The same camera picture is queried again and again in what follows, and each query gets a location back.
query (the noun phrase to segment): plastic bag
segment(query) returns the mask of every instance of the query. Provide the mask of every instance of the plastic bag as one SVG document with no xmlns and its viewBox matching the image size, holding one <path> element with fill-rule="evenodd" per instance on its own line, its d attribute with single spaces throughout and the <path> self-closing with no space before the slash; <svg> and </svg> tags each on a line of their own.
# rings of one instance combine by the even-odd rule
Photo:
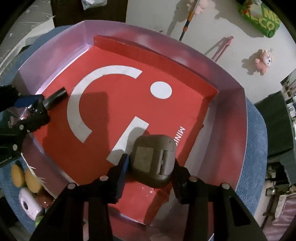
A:
<svg viewBox="0 0 296 241">
<path fill-rule="evenodd" d="M 81 0 L 81 2 L 84 10 L 92 7 L 105 6 L 107 4 L 107 0 Z"/>
</svg>

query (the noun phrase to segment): white circle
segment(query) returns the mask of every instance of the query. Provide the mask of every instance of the white circle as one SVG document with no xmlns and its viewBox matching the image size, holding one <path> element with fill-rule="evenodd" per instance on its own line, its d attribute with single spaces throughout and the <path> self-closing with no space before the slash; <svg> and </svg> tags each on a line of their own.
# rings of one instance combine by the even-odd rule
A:
<svg viewBox="0 0 296 241">
<path fill-rule="evenodd" d="M 150 87 L 151 94 L 158 99 L 167 99 L 172 95 L 171 86 L 163 81 L 154 82 Z"/>
<path fill-rule="evenodd" d="M 108 176 L 101 176 L 101 177 L 100 177 L 100 180 L 101 180 L 102 182 L 107 181 L 108 179 L 109 179 Z"/>
<path fill-rule="evenodd" d="M 75 183 L 69 183 L 68 184 L 68 189 L 74 189 L 76 187 Z"/>
</svg>

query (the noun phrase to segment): gray object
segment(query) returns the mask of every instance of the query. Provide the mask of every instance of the gray object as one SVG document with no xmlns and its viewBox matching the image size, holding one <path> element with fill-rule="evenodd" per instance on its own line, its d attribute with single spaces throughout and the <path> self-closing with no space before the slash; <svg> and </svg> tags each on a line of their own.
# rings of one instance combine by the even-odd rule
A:
<svg viewBox="0 0 296 241">
<path fill-rule="evenodd" d="M 133 146 L 130 167 L 138 182 L 162 188 L 170 182 L 175 159 L 176 145 L 169 136 L 140 136 Z"/>
<path fill-rule="evenodd" d="M 222 184 L 222 187 L 226 190 L 228 190 L 230 188 L 229 184 L 228 183 L 223 183 Z"/>
</svg>

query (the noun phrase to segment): plush toy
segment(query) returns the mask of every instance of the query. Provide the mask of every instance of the plush toy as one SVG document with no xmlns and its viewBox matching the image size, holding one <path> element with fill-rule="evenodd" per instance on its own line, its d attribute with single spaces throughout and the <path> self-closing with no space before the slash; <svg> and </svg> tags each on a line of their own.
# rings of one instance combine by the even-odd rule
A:
<svg viewBox="0 0 296 241">
<path fill-rule="evenodd" d="M 186 6 L 188 7 L 188 11 L 191 10 L 192 4 L 194 3 L 194 0 L 186 0 L 187 4 Z M 203 12 L 203 10 L 207 7 L 207 0 L 200 0 L 198 3 L 198 6 L 196 7 L 194 14 L 200 14 Z"/>
<path fill-rule="evenodd" d="M 260 59 L 255 59 L 256 67 L 261 75 L 264 75 L 267 69 L 270 67 L 273 58 L 266 50 L 262 50 L 260 54 Z"/>
<path fill-rule="evenodd" d="M 260 6 L 262 1 L 261 0 L 252 0 L 252 3 L 255 3 L 256 5 Z"/>
</svg>

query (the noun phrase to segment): black tube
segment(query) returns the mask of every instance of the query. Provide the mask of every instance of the black tube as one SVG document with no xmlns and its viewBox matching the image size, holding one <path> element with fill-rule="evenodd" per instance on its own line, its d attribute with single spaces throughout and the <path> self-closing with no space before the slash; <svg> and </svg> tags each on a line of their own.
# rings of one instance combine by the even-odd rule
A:
<svg viewBox="0 0 296 241">
<path fill-rule="evenodd" d="M 63 87 L 59 89 L 57 92 L 55 92 L 54 94 L 52 94 L 50 97 L 46 98 L 43 101 L 43 105 L 47 110 L 50 110 L 67 97 L 68 97 L 67 91 L 65 87 Z"/>
<path fill-rule="evenodd" d="M 184 37 L 184 34 L 185 34 L 185 32 L 183 31 L 182 34 L 181 34 L 181 37 L 180 37 L 179 41 L 182 41 L 182 39 Z"/>
</svg>

